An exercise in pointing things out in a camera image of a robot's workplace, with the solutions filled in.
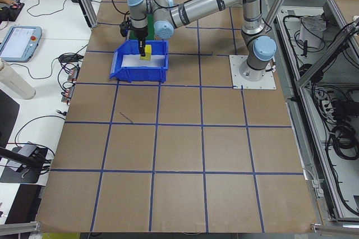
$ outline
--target white table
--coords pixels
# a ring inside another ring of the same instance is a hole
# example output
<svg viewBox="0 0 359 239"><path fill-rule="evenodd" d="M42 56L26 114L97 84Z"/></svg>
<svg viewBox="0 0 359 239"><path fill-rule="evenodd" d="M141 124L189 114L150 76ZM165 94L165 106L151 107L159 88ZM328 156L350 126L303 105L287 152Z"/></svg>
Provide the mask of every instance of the white table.
<svg viewBox="0 0 359 239"><path fill-rule="evenodd" d="M50 13L62 8L64 0L40 0L40 5L30 10L33 14ZM22 0L25 3L25 8L20 13L15 22L10 22L9 25L0 30L0 41L8 32L8 28L12 25L22 26L40 26L43 30L43 36L40 40L33 57L27 63L20 63L30 69L34 77L48 76L51 71L51 62L54 58L62 53L75 53L83 46L87 45L90 39L91 30L88 28L84 16L82 15L80 6L77 3L72 3L68 0L65 4L65 9L59 13L50 16L32 17L26 10L37 3L37 0ZM97 13L99 4L93 3L94 10ZM84 54L86 49L82 50L80 54ZM19 115L16 124L9 139L9 142L14 142L14 138L19 129L28 121L35 117L46 115L58 115L56 109L60 111L67 111L68 106L61 102L61 88L57 82L57 75L61 69L58 61L54 62L53 75L48 79L33 80L30 78L26 68L20 66L13 66L13 69L18 72L30 85L36 89L36 96L31 100L23 100L8 89L3 84L0 84L0 89L12 97L20 105ZM61 73L60 80L65 82L67 75L65 72ZM64 121L59 118L41 118L30 123L20 133L18 142L26 143L31 141L33 143L48 146L56 152L59 137L61 135ZM12 149L14 145L8 145L7 149ZM48 152L47 159L52 159L51 152ZM6 160L0 161L1 165L6 164ZM39 178L38 185L46 185L48 174L42 175ZM14 201L17 190L20 184L15 183L0 183L0 208L4 214L8 214L11 205ZM4 224L6 218L0 218L0 224Z"/></svg>

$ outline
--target white paper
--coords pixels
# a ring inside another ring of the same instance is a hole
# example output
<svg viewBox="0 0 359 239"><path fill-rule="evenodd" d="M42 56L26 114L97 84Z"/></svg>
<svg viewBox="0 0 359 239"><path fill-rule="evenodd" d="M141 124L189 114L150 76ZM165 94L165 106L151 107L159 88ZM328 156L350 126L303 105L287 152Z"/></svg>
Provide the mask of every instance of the white paper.
<svg viewBox="0 0 359 239"><path fill-rule="evenodd" d="M21 58L35 29L14 28L0 54L3 58Z"/></svg>
<svg viewBox="0 0 359 239"><path fill-rule="evenodd" d="M121 67L164 67L164 55L152 55L150 61L140 59L140 55L123 55Z"/></svg>

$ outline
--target tablet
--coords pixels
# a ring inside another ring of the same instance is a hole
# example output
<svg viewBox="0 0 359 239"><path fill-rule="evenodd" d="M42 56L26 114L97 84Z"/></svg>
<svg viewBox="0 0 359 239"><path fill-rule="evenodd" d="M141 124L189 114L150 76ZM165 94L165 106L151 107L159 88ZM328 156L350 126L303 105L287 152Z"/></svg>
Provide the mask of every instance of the tablet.
<svg viewBox="0 0 359 239"><path fill-rule="evenodd" d="M27 62L34 54L42 30L35 26L11 26L0 45L0 58L7 62Z"/></svg>

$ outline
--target robotic arm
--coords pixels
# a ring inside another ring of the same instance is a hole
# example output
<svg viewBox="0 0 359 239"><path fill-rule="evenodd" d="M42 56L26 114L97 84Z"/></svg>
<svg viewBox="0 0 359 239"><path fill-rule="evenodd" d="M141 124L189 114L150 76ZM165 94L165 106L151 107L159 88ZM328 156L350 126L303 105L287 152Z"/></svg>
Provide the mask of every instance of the robotic arm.
<svg viewBox="0 0 359 239"><path fill-rule="evenodd" d="M276 51L275 42L265 36L261 0L188 0L174 5L173 0L127 0L130 8L130 29L139 40L139 51L144 55L145 38L148 34L147 15L153 14L154 28L158 37L170 38L178 27L223 11L234 4L243 4L244 25L242 36L250 55L241 66L242 76L258 81L264 75L266 65Z"/></svg>

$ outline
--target black device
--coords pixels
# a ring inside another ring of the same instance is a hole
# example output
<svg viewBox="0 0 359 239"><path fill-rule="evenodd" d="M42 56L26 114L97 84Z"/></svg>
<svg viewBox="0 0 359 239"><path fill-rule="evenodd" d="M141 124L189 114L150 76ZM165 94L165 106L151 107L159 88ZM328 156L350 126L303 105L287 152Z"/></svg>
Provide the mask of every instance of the black device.
<svg viewBox="0 0 359 239"><path fill-rule="evenodd" d="M19 114L20 105L0 90L0 146L7 145Z"/></svg>
<svg viewBox="0 0 359 239"><path fill-rule="evenodd" d="M10 5L10 7L9 7L10 13L9 13L9 17L8 17L9 21L15 21L24 6L25 6L25 4L22 2L17 2L17 3Z"/></svg>
<svg viewBox="0 0 359 239"><path fill-rule="evenodd" d="M333 100L333 117L337 121L345 121L348 117L359 116L359 103L347 102L342 100Z"/></svg>
<svg viewBox="0 0 359 239"><path fill-rule="evenodd" d="M79 54L74 54L74 53L66 53L66 54L62 54L61 56L58 57L58 60L61 63L68 63L68 62L78 62L80 59L83 59L84 56L79 55Z"/></svg>
<svg viewBox="0 0 359 239"><path fill-rule="evenodd" d="M0 148L0 157L8 159L0 182L36 183L46 162L46 154L47 148L39 148L30 142L12 150Z"/></svg>

